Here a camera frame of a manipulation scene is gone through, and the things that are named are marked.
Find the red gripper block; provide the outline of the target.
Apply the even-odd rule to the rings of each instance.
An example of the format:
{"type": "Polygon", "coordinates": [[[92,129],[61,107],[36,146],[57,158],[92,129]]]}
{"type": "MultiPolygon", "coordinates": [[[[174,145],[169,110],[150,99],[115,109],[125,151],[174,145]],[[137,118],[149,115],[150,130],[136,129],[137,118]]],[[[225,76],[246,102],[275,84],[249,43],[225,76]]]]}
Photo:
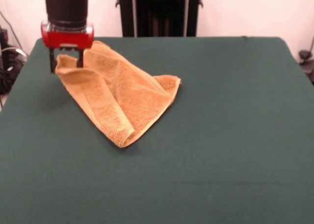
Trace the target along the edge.
{"type": "Polygon", "coordinates": [[[70,48],[78,49],[77,68],[83,67],[84,49],[91,48],[94,41],[94,27],[87,24],[82,30],[57,29],[48,21],[41,23],[43,43],[49,48],[50,70],[55,73],[56,58],[54,49],[70,48]]]}

